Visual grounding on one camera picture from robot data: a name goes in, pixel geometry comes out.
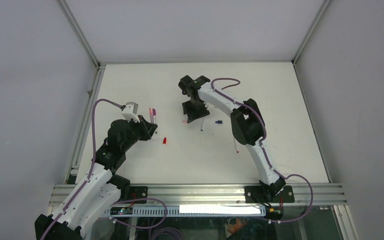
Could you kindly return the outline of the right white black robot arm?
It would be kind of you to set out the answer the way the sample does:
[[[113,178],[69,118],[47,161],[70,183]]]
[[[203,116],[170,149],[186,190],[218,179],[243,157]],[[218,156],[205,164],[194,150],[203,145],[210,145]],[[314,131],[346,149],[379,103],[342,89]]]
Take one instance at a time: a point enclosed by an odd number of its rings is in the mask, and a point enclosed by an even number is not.
[[[272,163],[267,150],[267,130],[258,104],[252,98],[240,102],[223,88],[218,89],[215,86],[217,81],[205,76],[196,79],[188,75],[182,77],[178,87],[183,95],[189,97],[182,103],[183,114],[188,123],[204,118],[210,114],[208,104],[225,113],[230,118],[234,139],[247,148],[257,167],[263,198],[274,203],[282,196],[286,178]]]

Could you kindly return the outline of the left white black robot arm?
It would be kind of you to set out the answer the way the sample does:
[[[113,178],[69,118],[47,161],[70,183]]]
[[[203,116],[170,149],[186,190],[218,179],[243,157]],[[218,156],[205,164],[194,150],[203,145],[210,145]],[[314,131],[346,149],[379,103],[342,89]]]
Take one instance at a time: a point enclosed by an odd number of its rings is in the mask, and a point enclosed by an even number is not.
[[[138,141],[150,140],[158,128],[141,115],[138,119],[118,119],[110,124],[83,179],[51,214],[41,214],[35,220],[36,239],[82,240],[104,210],[115,202],[129,200],[130,180],[116,172],[125,162],[127,151]]]

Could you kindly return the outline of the pink highlighter pen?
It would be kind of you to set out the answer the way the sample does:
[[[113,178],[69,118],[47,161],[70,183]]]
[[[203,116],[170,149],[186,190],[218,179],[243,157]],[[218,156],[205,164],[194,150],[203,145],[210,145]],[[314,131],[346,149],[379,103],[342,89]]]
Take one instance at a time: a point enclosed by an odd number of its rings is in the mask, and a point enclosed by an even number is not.
[[[153,109],[152,108],[149,108],[149,118],[150,118],[150,122],[152,124],[154,124],[154,114],[153,114]]]

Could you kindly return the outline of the white pen with magenta cap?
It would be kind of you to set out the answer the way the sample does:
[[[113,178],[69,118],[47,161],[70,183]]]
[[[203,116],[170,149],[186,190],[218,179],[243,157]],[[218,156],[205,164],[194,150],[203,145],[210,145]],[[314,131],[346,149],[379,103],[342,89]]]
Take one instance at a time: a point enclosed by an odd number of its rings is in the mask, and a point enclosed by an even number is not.
[[[152,108],[152,119],[153,119],[153,123],[154,123],[154,124],[157,124],[156,109],[155,109],[155,108]]]

